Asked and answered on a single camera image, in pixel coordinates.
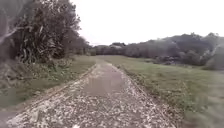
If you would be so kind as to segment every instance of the gravel path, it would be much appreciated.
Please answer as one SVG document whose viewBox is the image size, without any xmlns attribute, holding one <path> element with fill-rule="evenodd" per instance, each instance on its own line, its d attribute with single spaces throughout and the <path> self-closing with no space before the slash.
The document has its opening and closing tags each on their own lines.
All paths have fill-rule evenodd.
<svg viewBox="0 0 224 128">
<path fill-rule="evenodd" d="M 9 128 L 175 128 L 130 78 L 99 62 L 84 78 L 24 108 Z"/>
</svg>

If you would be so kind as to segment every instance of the tree line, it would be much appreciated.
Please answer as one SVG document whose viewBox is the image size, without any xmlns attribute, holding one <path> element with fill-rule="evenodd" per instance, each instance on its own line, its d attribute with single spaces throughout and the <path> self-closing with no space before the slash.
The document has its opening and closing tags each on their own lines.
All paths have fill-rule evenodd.
<svg viewBox="0 0 224 128">
<path fill-rule="evenodd" d="M 155 63 L 190 64 L 206 69 L 224 68 L 224 38 L 209 33 L 200 36 L 194 33 L 167 37 L 146 42 L 124 44 L 115 42 L 109 46 L 99 45 L 92 55 L 124 55 L 136 58 L 152 58 Z"/>
</svg>

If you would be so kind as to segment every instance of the white sky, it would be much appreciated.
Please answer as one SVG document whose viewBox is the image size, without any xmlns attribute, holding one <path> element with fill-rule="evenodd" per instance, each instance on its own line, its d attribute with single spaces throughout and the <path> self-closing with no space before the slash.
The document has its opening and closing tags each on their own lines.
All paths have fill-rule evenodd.
<svg viewBox="0 0 224 128">
<path fill-rule="evenodd" d="M 71 0 L 90 44 L 135 43 L 195 32 L 224 35 L 223 0 Z"/>
</svg>

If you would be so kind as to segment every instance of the grass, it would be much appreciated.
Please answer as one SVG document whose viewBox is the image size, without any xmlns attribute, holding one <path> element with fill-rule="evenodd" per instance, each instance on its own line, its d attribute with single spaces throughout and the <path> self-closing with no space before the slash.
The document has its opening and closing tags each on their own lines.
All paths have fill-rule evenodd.
<svg viewBox="0 0 224 128">
<path fill-rule="evenodd" d="M 180 110 L 184 118 L 182 127 L 223 126 L 223 74 L 198 68 L 152 64 L 122 56 L 98 58 L 121 68 L 151 95 Z"/>
<path fill-rule="evenodd" d="M 94 61 L 87 56 L 77 56 L 75 59 L 55 60 L 55 64 L 55 69 L 43 64 L 20 64 L 18 71 L 21 78 L 13 86 L 1 88 L 0 108 L 16 105 L 46 89 L 75 80 Z"/>
</svg>

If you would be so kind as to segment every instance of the dirt path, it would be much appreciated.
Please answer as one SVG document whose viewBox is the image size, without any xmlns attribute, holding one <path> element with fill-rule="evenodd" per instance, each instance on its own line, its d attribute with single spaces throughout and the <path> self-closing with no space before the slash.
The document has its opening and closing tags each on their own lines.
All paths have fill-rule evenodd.
<svg viewBox="0 0 224 128">
<path fill-rule="evenodd" d="M 9 128 L 174 128 L 169 119 L 109 63 L 30 105 L 7 121 Z"/>
</svg>

